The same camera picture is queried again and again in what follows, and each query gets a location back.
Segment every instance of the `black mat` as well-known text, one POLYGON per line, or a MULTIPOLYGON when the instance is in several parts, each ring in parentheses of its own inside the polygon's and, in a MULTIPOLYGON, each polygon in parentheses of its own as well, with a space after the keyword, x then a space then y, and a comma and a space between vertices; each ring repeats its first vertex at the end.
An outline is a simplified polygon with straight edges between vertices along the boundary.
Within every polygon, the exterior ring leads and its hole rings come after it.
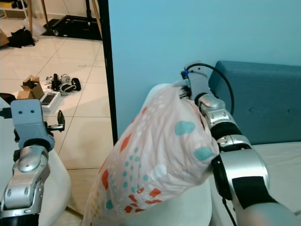
POLYGON ((91 25, 88 26, 87 22, 65 20, 62 24, 60 24, 59 27, 57 27, 56 33, 54 33, 54 31, 52 31, 50 28, 57 21, 57 19, 50 20, 48 23, 49 28, 47 28, 47 25, 45 24, 44 27, 47 31, 44 32, 42 35, 69 37, 77 39, 102 40, 97 23, 91 23, 91 25))

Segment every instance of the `blue wall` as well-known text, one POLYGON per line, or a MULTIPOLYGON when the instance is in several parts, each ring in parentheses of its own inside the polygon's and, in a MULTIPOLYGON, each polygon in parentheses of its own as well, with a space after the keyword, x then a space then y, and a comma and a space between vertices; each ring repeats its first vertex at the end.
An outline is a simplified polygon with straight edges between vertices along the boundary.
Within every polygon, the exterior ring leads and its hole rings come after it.
POLYGON ((118 135, 191 61, 301 65, 301 0, 109 0, 118 135))

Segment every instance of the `black cable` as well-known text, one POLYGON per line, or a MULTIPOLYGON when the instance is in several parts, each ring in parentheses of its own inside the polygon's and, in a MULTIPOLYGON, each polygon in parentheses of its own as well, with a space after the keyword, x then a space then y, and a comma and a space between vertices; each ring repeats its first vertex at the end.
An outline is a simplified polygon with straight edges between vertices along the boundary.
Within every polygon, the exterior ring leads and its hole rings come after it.
POLYGON ((230 113, 233 115, 233 113, 234 113, 234 95, 233 95, 232 87, 231 87, 228 79, 226 78, 226 76, 222 72, 220 72, 220 70, 216 69, 215 67, 213 67, 211 65, 208 65, 208 64, 203 64, 203 63, 192 64, 192 65, 188 66, 186 68, 186 70, 189 70, 190 68, 195 67, 195 66, 208 67, 208 68, 212 69, 213 71, 217 72, 224 79, 224 81, 226 82, 226 84, 228 86, 229 92, 230 92, 230 98, 231 98, 231 111, 230 111, 230 113))
POLYGON ((227 201, 226 201, 225 198, 222 199, 222 203, 224 204, 224 206, 225 206, 225 208, 226 208, 226 211, 227 211, 227 213, 229 214, 229 217, 230 217, 230 219, 231 219, 233 225, 234 225, 234 226, 237 226, 237 224, 236 224, 236 222, 235 222, 235 220, 234 220, 234 218, 233 218, 233 216, 232 216, 232 214, 231 214, 231 212, 230 212, 230 210, 229 210, 229 208, 228 208, 228 206, 227 206, 227 201))

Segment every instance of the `pillow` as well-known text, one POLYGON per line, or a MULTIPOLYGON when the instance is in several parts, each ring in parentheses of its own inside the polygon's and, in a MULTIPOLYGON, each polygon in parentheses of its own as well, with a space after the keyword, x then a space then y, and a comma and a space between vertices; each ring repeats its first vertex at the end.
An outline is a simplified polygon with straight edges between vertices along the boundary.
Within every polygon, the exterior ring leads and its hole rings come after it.
POLYGON ((83 225, 114 226, 203 183, 219 153, 181 87, 158 92, 128 126, 99 170, 83 225))

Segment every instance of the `white box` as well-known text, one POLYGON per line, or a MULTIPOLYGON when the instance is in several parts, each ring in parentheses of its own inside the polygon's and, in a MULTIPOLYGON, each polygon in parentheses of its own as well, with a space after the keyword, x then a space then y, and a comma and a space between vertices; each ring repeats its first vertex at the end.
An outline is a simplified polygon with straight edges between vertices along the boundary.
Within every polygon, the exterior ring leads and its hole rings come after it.
POLYGON ((50 112, 53 110, 56 103, 59 101, 61 97, 60 92, 45 92, 44 96, 40 99, 41 105, 42 105, 42 111, 44 112, 50 112))

